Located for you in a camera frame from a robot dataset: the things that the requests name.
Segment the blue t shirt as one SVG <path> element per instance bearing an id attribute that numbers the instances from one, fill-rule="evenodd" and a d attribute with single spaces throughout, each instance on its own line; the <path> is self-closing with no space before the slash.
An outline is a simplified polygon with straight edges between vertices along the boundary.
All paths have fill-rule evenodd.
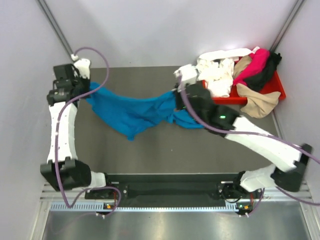
<path id="1" fill-rule="evenodd" d="M 132 98 L 120 96 L 102 87 L 87 102 L 92 111 L 109 127 L 134 140 L 137 134 L 165 121 L 185 129 L 203 129 L 187 110 L 176 110 L 176 96 L 168 91 L 158 97 Z"/>

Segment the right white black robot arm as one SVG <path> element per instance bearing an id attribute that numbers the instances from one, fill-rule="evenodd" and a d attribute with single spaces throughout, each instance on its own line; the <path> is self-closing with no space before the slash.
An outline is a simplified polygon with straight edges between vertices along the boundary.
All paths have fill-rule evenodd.
<path id="1" fill-rule="evenodd" d="M 267 167 L 238 173 L 231 186 L 237 197 L 245 198 L 258 189 L 270 187 L 293 193 L 300 190 L 313 150 L 310 145 L 282 142 L 233 108 L 214 103 L 210 92 L 197 83 L 176 83 L 175 87 L 178 110 L 185 109 L 210 133 L 243 145 L 270 161 Z"/>

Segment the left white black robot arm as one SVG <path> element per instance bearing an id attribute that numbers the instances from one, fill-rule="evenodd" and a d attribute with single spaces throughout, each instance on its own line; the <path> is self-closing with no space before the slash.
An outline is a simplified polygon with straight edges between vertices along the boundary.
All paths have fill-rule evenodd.
<path id="1" fill-rule="evenodd" d="M 91 171 L 78 159 L 75 147 L 75 119 L 79 100 L 66 103 L 90 90 L 90 65 L 88 59 L 54 66 L 55 80 L 46 96 L 51 119 L 51 141 L 47 162 L 41 164 L 40 173 L 56 191 L 59 183 L 64 190 L 96 188 L 102 198 L 109 198 L 114 191 L 107 176 Z"/>

